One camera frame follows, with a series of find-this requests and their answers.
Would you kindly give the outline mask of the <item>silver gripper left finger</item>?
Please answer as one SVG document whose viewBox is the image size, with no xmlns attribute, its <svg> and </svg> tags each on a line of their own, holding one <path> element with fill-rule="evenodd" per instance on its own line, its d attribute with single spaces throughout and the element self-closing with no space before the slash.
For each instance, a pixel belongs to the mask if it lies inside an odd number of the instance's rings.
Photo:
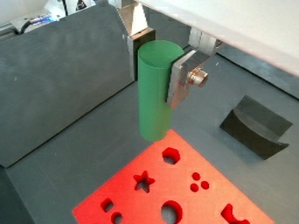
<svg viewBox="0 0 299 224">
<path fill-rule="evenodd" d="M 154 40 L 154 30 L 148 26 L 144 7 L 138 2 L 120 4 L 117 15 L 125 27 L 125 42 L 129 56 L 130 77 L 137 79 L 137 49 L 138 47 Z"/>
</svg>

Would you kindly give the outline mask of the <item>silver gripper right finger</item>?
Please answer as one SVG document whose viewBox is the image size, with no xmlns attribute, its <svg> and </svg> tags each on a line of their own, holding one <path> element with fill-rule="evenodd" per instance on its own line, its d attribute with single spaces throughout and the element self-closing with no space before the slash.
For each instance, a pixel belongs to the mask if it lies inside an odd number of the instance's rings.
<svg viewBox="0 0 299 224">
<path fill-rule="evenodd" d="M 172 62 L 166 103 L 174 109 L 186 98 L 190 86 L 201 88 L 208 80 L 204 63 L 214 55 L 222 42 L 202 31 L 190 28 L 189 50 Z"/>
</svg>

